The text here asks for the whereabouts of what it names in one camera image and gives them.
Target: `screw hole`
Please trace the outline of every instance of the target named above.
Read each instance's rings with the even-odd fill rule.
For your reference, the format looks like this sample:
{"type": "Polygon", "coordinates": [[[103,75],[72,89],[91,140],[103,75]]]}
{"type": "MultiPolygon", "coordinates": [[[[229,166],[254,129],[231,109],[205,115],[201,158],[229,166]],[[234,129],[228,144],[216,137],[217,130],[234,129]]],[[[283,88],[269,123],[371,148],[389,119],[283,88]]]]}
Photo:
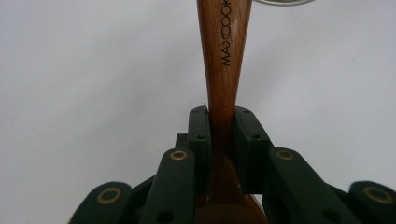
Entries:
{"type": "Polygon", "coordinates": [[[323,210],[322,215],[324,218],[326,218],[327,220],[333,223],[339,223],[341,221],[340,215],[338,215],[338,213],[330,209],[323,210]]]}
{"type": "Polygon", "coordinates": [[[183,150],[178,150],[171,153],[171,159],[174,161],[183,161],[187,158],[187,156],[187,152],[183,150]]]}
{"type": "Polygon", "coordinates": [[[279,150],[279,151],[276,153],[276,156],[277,156],[278,158],[282,159],[282,160],[285,160],[285,161],[292,161],[292,160],[294,160],[294,155],[293,155],[291,152],[287,151],[287,150],[279,150]]]}
{"type": "Polygon", "coordinates": [[[198,139],[200,139],[200,140],[204,140],[204,139],[205,139],[205,136],[202,135],[202,134],[197,134],[196,137],[197,137],[198,139]]]}
{"type": "Polygon", "coordinates": [[[96,201],[99,204],[111,204],[118,200],[121,196],[121,190],[118,188],[108,188],[100,192],[97,196],[96,201]]]}
{"type": "Polygon", "coordinates": [[[173,221],[173,219],[174,219],[174,214],[172,211],[169,211],[169,210],[161,211],[157,215],[158,223],[170,223],[173,221]]]}
{"type": "Polygon", "coordinates": [[[368,198],[378,203],[392,204],[394,202],[393,197],[389,193],[374,186],[365,187],[363,192],[368,198]]]}

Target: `wooden spoon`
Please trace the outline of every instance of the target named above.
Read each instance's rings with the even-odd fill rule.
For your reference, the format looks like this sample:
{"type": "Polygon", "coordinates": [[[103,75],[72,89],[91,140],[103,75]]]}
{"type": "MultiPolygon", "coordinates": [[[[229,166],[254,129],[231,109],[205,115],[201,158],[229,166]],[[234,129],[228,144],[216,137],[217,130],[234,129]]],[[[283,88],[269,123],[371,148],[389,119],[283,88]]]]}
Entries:
{"type": "Polygon", "coordinates": [[[197,197],[196,223],[267,223],[254,198],[241,193],[231,139],[251,0],[197,3],[213,147],[210,193],[197,197]]]}

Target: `wooden spoon handle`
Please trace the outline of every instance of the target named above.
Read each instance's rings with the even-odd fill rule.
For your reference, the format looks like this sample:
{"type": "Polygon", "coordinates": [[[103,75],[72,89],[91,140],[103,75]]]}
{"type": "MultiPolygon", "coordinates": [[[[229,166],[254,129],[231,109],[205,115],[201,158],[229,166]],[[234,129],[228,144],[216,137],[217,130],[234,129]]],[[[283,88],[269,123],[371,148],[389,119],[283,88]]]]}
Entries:
{"type": "MultiPolygon", "coordinates": [[[[251,0],[197,0],[215,145],[231,136],[251,0]]],[[[229,147],[218,146],[231,155],[229,147]]]]}

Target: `brass ring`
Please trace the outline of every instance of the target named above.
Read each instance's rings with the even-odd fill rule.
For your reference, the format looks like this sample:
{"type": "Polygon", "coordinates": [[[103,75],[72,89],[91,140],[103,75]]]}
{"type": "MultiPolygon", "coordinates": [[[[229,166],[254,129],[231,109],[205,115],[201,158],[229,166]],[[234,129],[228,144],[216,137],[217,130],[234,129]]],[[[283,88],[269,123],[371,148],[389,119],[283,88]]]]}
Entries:
{"type": "Polygon", "coordinates": [[[100,204],[111,204],[111,203],[114,203],[116,200],[118,200],[120,196],[121,196],[121,190],[120,189],[118,189],[118,188],[108,188],[108,189],[105,189],[102,192],[100,192],[100,194],[97,197],[97,201],[100,204]],[[103,196],[106,193],[109,193],[109,192],[115,192],[116,195],[114,197],[110,198],[110,199],[105,199],[103,196]]]}
{"type": "Polygon", "coordinates": [[[279,151],[276,153],[276,156],[277,156],[278,158],[282,159],[282,160],[285,160],[285,161],[292,161],[292,160],[294,160],[294,155],[293,155],[293,153],[291,153],[291,152],[289,152],[289,151],[287,151],[287,150],[279,150],[279,151]]]}
{"type": "Polygon", "coordinates": [[[369,199],[378,203],[392,204],[394,202],[393,197],[389,193],[374,186],[365,187],[363,192],[369,199]]]}
{"type": "Polygon", "coordinates": [[[183,150],[174,151],[171,153],[171,159],[174,161],[182,161],[187,158],[187,152],[183,150]]]}

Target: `white background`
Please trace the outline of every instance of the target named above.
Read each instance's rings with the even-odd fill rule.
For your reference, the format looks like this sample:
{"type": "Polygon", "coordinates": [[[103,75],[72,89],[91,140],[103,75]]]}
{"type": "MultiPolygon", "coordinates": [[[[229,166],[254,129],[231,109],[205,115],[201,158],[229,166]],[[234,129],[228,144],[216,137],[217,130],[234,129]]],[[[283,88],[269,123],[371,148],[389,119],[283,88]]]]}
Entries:
{"type": "MultiPolygon", "coordinates": [[[[237,104],[328,183],[396,189],[396,1],[253,3],[237,104]]],[[[135,186],[207,102],[196,2],[0,2],[0,223],[135,186]]]]}

